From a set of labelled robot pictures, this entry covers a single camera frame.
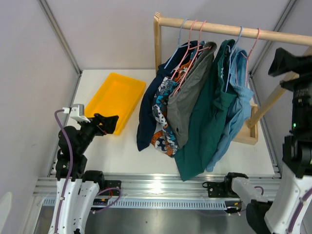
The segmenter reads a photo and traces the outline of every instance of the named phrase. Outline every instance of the wooden frame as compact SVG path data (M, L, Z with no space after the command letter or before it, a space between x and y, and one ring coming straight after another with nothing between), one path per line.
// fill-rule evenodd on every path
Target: wooden frame
M180 28L183 19L162 17L159 12L154 14L154 41L155 41L155 69L158 70L158 66L161 64L161 27L173 27ZM190 29L194 21L187 20L182 28ZM199 31L203 22L197 21L193 30ZM203 32L225 34L231 36L239 36L241 27L240 26L230 26L216 23L205 23L203 26ZM242 37L256 39L258 35L258 29L254 28L244 28L242 32ZM298 34L281 33L261 30L259 35L261 40L270 40L285 42L297 45L307 45L309 48L306 50L304 55L312 55L312 37ZM290 72L285 75L284 80L290 80L298 78L297 74ZM267 111L274 105L274 103L282 96L285 89L281 88L279 85L273 90L266 101L258 108L257 105L252 105L252 113L250 119L244 124L241 131L234 139L234 141L246 143L246 144L256 144L258 141L258 121L267 113Z

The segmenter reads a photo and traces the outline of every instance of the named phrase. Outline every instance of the metal floor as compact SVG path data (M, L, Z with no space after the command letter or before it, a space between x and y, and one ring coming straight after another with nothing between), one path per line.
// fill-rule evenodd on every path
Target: metal floor
M47 234L53 208L43 206L35 234ZM112 208L90 214L86 234L254 234L245 213Z

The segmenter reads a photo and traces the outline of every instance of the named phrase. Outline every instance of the yellow tray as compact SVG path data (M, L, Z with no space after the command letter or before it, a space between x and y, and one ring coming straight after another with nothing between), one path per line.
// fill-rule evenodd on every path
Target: yellow tray
M85 109L86 117L99 113L119 116L115 135L119 135L143 95L145 82L111 73Z

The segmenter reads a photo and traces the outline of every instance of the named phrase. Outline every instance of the gray wall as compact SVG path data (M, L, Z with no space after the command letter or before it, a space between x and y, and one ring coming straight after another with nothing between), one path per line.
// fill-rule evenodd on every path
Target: gray wall
M289 16L283 31L312 36L311 9L311 0L300 0L292 14ZM307 49L306 46L274 43L272 49L254 76L254 82L261 102L264 102L267 96L283 78L283 76L275 78L268 76L269 67L273 61L275 50L278 47L283 47L295 55L301 55ZM289 130L291 128L292 98L293 94L290 91L286 91L264 116L277 152L277 158L280 162L283 157L282 144L284 142L284 136L289 134ZM312 206L310 205L304 221L307 233L312 233L311 217Z
M78 77L36 0L2 0L0 31L0 198L13 194L2 233L17 234Z
M48 0L48 3L82 69L155 67L153 15L189 18L211 23L274 29L289 0ZM177 47L179 29L162 29L162 60ZM189 30L183 30L186 42ZM218 45L232 36L203 33ZM198 32L192 34L198 39ZM238 46L250 50L253 39ZM253 65L264 41L259 41L250 59Z

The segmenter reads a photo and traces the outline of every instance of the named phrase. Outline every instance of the wooden rod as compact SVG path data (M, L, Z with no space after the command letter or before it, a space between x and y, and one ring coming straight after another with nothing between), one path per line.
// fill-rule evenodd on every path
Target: wooden rod
M154 44L155 44L155 70L161 64L161 26L159 25L160 13L154 14Z
M303 55L312 55L312 46L310 46ZM298 77L298 74L294 72L289 72L285 75L283 80L288 81L291 79L296 79ZM267 111L274 105L274 103L283 95L285 91L286 89L283 89L280 85L277 85L273 92L268 96L265 102L258 109L258 111L253 116L251 116L248 127L254 127L255 124L258 123L258 121L267 113Z
M190 29L193 22L194 22L193 20L186 21L183 25L183 28ZM162 17L161 15L159 15L158 17L158 24L160 26L180 28L182 23L183 23L183 19ZM199 31L202 24L203 22L199 22L199 21L196 22L194 24L193 30ZM205 23L202 31L209 32L209 33L231 35L231 36L239 36L240 29L241 29L240 26L230 26L230 25L223 25L223 24L216 24L216 23ZM245 38L256 39L257 35L258 35L258 29L254 29L254 28L244 28L242 32L242 37L245 37ZM312 37L298 35L298 34L280 33L280 32L261 30L259 39L279 41L279 42L297 44L297 45L312 46Z

